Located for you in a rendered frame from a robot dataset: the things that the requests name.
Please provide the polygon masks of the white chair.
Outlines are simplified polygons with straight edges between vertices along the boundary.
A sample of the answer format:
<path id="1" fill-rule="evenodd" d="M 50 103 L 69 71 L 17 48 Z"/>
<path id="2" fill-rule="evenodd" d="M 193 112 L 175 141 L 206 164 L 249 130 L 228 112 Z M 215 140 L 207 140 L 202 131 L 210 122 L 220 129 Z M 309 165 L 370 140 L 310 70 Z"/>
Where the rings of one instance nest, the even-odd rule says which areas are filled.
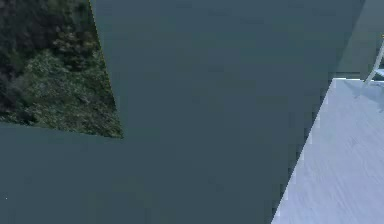
<path id="1" fill-rule="evenodd" d="M 381 37 L 383 41 L 381 43 L 372 71 L 370 72 L 368 77 L 364 80 L 365 84 L 368 84 L 374 78 L 375 75 L 380 75 L 384 77 L 384 69 L 380 69 L 380 64 L 384 59 L 384 34 L 382 34 Z"/>

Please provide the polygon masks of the green landscape wall picture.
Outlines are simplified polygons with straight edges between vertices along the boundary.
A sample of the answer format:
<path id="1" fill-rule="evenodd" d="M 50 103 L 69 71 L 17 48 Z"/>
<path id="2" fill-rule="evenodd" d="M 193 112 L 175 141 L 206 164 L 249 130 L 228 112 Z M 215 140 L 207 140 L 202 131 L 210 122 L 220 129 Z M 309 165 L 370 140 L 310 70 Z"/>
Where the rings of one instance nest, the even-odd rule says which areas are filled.
<path id="1" fill-rule="evenodd" d="M 91 0 L 0 0 L 0 122 L 123 137 Z"/>

